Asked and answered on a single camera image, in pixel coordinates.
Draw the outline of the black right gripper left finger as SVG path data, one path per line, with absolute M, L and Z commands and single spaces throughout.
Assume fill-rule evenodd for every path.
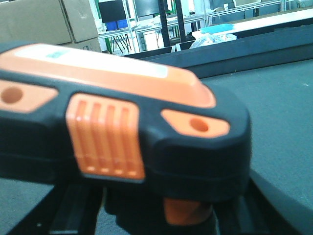
M 93 235 L 103 189 L 85 184 L 56 185 L 9 235 Z

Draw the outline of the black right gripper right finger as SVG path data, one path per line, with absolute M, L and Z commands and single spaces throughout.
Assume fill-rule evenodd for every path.
M 313 210 L 255 170 L 244 194 L 215 204 L 219 235 L 311 235 Z

